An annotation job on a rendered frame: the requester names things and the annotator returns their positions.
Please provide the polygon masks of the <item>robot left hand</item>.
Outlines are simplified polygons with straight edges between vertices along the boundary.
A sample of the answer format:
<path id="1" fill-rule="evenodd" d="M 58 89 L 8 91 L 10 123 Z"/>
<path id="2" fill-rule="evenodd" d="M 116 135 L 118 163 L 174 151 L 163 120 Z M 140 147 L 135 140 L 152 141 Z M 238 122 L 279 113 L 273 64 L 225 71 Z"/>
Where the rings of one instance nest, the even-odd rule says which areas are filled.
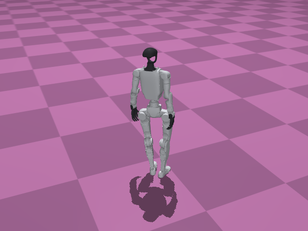
<path id="1" fill-rule="evenodd" d="M 133 108 L 133 106 L 132 105 L 130 105 L 130 107 L 131 107 L 131 115 L 132 115 L 132 119 L 133 119 L 133 121 L 137 121 L 138 120 L 138 110 L 137 110 L 137 107 L 136 108 Z M 137 120 L 136 120 L 137 119 Z M 138 120 L 139 121 L 139 120 Z"/>

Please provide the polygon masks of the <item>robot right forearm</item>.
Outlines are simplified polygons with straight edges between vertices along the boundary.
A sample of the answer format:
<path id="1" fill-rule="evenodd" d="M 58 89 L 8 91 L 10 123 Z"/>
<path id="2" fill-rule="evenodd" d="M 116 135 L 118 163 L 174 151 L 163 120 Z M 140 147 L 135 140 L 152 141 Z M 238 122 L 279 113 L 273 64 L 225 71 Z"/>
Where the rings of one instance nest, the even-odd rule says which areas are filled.
<path id="1" fill-rule="evenodd" d="M 173 100 L 172 100 L 172 93 L 169 93 L 169 99 L 166 100 L 166 105 L 167 105 L 167 112 L 168 112 L 168 116 L 169 114 L 172 114 L 172 116 L 174 117 L 175 112 L 174 112 L 174 108 L 173 108 Z"/>

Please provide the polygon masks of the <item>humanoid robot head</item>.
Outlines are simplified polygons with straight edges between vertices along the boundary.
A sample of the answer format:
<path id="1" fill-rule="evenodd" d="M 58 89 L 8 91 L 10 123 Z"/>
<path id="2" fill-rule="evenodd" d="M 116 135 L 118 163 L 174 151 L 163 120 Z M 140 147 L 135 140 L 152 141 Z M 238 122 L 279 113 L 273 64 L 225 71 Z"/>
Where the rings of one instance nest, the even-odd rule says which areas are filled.
<path id="1" fill-rule="evenodd" d="M 147 62 L 147 67 L 144 68 L 144 71 L 154 71 L 156 68 L 154 68 L 154 63 L 157 60 L 157 50 L 154 48 L 147 48 L 143 51 L 142 54 L 143 57 L 147 57 L 148 62 Z M 151 61 L 150 58 L 155 56 L 155 61 Z"/>

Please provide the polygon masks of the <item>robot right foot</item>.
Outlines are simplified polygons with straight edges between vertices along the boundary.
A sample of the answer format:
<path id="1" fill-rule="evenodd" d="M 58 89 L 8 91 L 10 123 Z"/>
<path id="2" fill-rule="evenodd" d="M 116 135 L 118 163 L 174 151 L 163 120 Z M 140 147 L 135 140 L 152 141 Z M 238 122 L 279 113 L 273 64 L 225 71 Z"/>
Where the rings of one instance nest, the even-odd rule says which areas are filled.
<path id="1" fill-rule="evenodd" d="M 167 174 L 169 171 L 171 170 L 171 167 L 170 166 L 166 166 L 166 169 L 165 171 L 163 172 L 163 169 L 162 171 L 160 170 L 159 173 L 158 173 L 158 177 L 159 178 L 162 178 L 165 174 Z"/>

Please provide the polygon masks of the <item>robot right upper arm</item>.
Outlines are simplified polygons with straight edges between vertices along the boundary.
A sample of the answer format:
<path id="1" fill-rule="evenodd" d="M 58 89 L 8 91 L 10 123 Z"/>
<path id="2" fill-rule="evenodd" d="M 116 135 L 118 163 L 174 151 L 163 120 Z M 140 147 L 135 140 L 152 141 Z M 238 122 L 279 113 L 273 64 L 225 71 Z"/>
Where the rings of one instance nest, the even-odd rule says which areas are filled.
<path id="1" fill-rule="evenodd" d="M 163 80 L 163 98 L 169 99 L 169 93 L 170 93 L 170 78 L 171 74 L 168 71 L 160 70 L 160 77 Z"/>

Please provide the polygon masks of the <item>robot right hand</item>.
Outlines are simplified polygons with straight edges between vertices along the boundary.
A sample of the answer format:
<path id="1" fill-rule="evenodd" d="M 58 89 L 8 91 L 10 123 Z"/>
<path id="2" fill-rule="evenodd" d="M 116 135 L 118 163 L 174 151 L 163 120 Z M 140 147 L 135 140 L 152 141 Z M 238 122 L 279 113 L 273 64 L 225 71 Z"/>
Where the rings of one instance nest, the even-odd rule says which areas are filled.
<path id="1" fill-rule="evenodd" d="M 172 128 L 173 123 L 174 123 L 174 118 L 175 118 L 175 116 L 173 117 L 172 114 L 169 114 L 170 125 L 169 125 L 169 127 L 167 129 L 171 129 Z"/>

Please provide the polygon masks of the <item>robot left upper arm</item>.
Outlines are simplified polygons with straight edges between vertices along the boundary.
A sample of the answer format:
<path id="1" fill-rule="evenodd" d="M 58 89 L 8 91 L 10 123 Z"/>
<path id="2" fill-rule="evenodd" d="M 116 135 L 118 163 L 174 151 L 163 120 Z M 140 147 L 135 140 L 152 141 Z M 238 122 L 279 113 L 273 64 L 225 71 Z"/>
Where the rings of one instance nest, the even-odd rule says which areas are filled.
<path id="1" fill-rule="evenodd" d="M 136 70 L 133 71 L 133 80 L 132 80 L 132 90 L 131 92 L 134 94 L 138 94 L 140 91 L 140 88 L 138 88 L 139 85 L 139 81 L 140 81 L 140 76 L 139 76 L 139 72 L 140 72 L 141 68 L 138 68 Z"/>

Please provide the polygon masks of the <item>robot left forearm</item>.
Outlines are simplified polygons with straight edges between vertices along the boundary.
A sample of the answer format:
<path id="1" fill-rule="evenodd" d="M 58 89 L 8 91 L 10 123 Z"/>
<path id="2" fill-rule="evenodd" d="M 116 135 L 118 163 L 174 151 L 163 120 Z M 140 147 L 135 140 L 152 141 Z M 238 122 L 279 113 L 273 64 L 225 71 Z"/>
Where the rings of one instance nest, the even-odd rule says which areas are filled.
<path id="1" fill-rule="evenodd" d="M 132 105 L 133 106 L 133 108 L 136 108 L 137 107 L 137 105 L 136 105 L 136 103 L 137 103 L 137 94 L 134 94 L 134 93 L 130 93 L 130 97 L 131 97 L 131 99 L 130 99 L 130 105 Z"/>

